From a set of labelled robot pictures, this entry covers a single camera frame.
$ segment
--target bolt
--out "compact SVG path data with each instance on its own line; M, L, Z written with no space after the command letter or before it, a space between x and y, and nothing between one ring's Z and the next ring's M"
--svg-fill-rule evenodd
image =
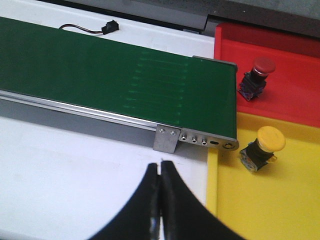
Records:
M233 149L234 148L234 146L231 143L226 143L225 145L223 145L223 147L225 149Z

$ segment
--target red button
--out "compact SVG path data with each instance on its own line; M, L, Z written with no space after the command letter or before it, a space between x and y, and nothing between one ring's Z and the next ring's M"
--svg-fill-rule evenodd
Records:
M262 74L269 74L276 70L276 64L270 58L260 56L254 59L253 68Z

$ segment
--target cable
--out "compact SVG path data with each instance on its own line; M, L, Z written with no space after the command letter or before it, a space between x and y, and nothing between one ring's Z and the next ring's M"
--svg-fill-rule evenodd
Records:
M74 25L74 24L63 24L61 27L59 27L59 29L63 29L66 27L77 28L77 29L80 29L80 30L85 31L87 33L90 33L90 34L102 34L102 31L92 31L92 30L86 29L82 26L78 26L78 25Z
M82 26L78 26L78 25L70 24L70 23L63 24L62 26L59 27L59 29L63 29L63 28L67 28L67 27L77 28L77 29L80 29L80 30L85 31L87 33L90 33L90 34L103 34L103 35L106 35L108 33L112 33L114 31L119 30L119 24L114 20L108 21L105 24L105 26L103 26L101 28L101 31L92 31L92 30L86 29Z

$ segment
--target electrical connector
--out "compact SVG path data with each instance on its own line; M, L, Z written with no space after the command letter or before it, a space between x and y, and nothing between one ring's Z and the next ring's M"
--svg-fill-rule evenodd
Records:
M105 26L103 26L101 28L101 30L102 30L102 34L106 35L106 34L109 34L109 33L112 33L114 31L119 30L119 24L115 20L108 21L105 24Z

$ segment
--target yellow button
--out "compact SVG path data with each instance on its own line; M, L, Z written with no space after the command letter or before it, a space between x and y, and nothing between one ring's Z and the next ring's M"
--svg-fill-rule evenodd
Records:
M257 132L261 149L273 153L282 150L286 145L285 136L273 126L263 126Z

